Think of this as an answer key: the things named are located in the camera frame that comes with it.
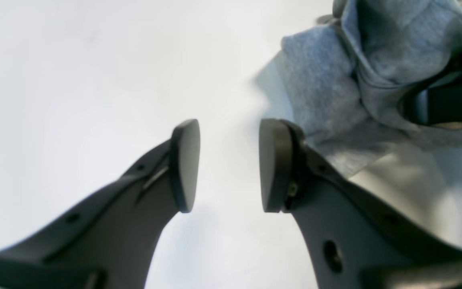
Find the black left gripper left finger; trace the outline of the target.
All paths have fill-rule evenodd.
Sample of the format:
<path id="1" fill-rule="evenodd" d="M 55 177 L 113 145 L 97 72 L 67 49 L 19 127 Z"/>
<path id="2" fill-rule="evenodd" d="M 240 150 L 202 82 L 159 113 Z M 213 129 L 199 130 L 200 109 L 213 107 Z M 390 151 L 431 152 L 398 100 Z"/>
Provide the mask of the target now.
<path id="1" fill-rule="evenodd" d="M 0 250 L 0 289 L 143 289 L 163 229 L 194 207 L 200 146 L 199 122 L 180 123 L 119 179 Z"/>

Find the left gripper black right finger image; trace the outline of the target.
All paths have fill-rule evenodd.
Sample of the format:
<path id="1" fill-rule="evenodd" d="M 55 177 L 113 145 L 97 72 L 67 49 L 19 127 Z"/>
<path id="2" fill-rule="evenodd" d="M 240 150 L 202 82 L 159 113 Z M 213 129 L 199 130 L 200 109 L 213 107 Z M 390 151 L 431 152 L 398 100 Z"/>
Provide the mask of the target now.
<path id="1" fill-rule="evenodd" d="M 462 124 L 462 54 L 403 95 L 401 116 L 419 126 Z"/>

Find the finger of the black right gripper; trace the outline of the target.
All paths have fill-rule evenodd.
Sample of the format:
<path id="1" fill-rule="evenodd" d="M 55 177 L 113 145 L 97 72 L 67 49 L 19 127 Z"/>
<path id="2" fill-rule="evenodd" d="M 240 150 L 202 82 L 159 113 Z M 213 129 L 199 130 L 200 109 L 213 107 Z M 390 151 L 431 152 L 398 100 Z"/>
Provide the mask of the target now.
<path id="1" fill-rule="evenodd" d="M 262 119 L 259 166 L 263 210 L 293 216 L 320 289 L 462 289 L 462 249 L 345 179 L 295 123 Z"/>

